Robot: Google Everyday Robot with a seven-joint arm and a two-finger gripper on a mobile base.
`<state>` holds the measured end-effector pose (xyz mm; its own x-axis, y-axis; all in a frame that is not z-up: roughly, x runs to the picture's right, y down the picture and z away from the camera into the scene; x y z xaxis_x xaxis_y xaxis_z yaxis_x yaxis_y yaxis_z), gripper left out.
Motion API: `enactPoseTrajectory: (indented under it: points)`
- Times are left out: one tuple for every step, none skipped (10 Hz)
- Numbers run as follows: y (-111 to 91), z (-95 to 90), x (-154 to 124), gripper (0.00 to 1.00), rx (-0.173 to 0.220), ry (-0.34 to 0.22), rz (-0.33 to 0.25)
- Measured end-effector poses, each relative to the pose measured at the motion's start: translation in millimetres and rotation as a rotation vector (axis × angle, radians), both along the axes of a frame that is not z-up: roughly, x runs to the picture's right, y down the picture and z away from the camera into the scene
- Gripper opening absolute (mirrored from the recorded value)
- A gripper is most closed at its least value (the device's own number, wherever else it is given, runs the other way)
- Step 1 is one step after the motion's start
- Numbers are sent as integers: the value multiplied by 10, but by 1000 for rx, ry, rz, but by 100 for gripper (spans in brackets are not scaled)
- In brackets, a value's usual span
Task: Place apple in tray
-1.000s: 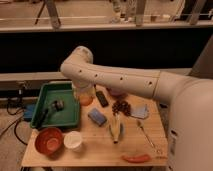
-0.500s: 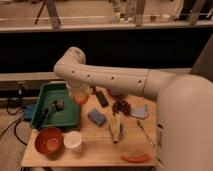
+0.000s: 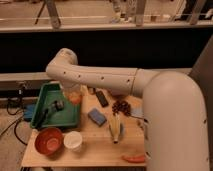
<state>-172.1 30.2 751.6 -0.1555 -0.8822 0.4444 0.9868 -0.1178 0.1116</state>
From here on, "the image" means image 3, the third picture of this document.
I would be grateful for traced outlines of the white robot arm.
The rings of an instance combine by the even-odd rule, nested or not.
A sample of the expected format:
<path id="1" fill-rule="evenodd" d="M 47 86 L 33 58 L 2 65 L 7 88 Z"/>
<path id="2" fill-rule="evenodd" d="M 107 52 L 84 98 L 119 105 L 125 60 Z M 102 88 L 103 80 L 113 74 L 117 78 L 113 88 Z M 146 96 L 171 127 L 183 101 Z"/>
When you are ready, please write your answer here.
<path id="1" fill-rule="evenodd" d="M 177 71 L 89 67 L 62 48 L 47 64 L 48 77 L 116 90 L 141 100 L 147 171 L 210 171 L 208 119 L 200 87 Z"/>

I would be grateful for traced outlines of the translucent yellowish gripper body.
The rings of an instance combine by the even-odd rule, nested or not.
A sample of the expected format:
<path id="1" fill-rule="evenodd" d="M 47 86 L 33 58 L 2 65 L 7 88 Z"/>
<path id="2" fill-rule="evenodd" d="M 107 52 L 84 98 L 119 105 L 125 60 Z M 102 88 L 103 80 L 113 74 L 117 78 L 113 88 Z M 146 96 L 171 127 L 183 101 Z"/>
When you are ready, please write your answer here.
<path id="1" fill-rule="evenodd" d="M 68 95 L 71 92 L 78 92 L 81 94 L 80 86 L 78 84 L 62 84 L 61 89 L 63 95 L 68 99 Z"/>

